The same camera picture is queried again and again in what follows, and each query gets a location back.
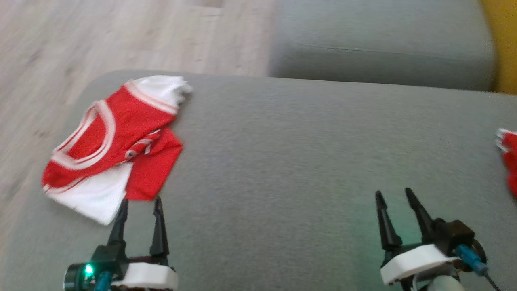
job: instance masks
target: black cable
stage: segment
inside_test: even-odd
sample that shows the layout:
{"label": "black cable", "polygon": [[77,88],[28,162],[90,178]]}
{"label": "black cable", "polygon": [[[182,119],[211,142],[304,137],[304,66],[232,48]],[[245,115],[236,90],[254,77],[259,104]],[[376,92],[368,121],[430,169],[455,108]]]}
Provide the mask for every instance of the black cable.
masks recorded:
{"label": "black cable", "polygon": [[488,280],[488,282],[490,283],[490,285],[492,285],[492,287],[494,287],[495,291],[501,291],[501,289],[499,289],[499,287],[497,287],[497,285],[495,284],[495,282],[492,280],[492,278],[490,278],[490,276],[488,275],[488,273],[485,273],[484,274],[485,278]]}

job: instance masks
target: gray upholstery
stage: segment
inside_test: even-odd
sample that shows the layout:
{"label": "gray upholstery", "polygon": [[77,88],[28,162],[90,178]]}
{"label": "gray upholstery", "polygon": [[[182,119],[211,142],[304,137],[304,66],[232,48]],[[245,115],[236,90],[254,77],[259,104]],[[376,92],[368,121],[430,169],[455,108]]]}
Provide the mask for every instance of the gray upholstery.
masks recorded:
{"label": "gray upholstery", "polygon": [[485,91],[494,49],[478,0],[280,0],[273,77]]}
{"label": "gray upholstery", "polygon": [[[79,98],[59,144],[93,100],[128,79],[116,71]],[[461,219],[485,246],[503,290],[517,286],[517,203],[494,146],[515,128],[512,96],[413,86],[184,75],[194,87],[172,125],[185,149],[161,195],[180,290],[397,290],[382,285],[374,202],[382,190],[406,243],[420,238],[403,189],[433,217]],[[4,290],[60,290],[110,228],[34,192],[7,258]],[[129,255],[145,255],[152,205],[131,202]],[[467,290],[489,290],[462,276]]]}

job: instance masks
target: green led light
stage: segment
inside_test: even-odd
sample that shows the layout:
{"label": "green led light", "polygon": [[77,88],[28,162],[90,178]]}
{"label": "green led light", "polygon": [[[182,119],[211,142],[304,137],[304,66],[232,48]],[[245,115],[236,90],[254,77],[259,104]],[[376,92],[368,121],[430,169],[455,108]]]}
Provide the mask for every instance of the green led light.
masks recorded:
{"label": "green led light", "polygon": [[84,273],[85,273],[87,276],[91,276],[91,275],[93,275],[93,274],[94,274],[94,269],[93,269],[93,267],[92,267],[90,264],[86,265],[86,267],[84,268]]}

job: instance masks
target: yellow object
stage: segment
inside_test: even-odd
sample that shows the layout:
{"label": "yellow object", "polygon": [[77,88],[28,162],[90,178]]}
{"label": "yellow object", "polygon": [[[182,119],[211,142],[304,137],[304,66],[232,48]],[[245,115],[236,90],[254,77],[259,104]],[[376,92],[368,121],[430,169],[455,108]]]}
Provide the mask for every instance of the yellow object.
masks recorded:
{"label": "yellow object", "polygon": [[494,91],[517,94],[517,1],[481,0],[497,51]]}

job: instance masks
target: white plastic housing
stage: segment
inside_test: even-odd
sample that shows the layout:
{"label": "white plastic housing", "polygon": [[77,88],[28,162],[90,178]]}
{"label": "white plastic housing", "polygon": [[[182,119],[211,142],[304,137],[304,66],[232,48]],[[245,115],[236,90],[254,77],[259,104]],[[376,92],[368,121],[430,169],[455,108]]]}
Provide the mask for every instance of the white plastic housing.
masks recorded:
{"label": "white plastic housing", "polygon": [[391,259],[381,268],[381,277],[384,284],[388,285],[395,283],[395,280],[401,280],[458,259],[458,257],[445,256],[434,244],[426,244]]}
{"label": "white plastic housing", "polygon": [[124,279],[114,281],[111,285],[177,290],[178,275],[167,266],[130,263]]}

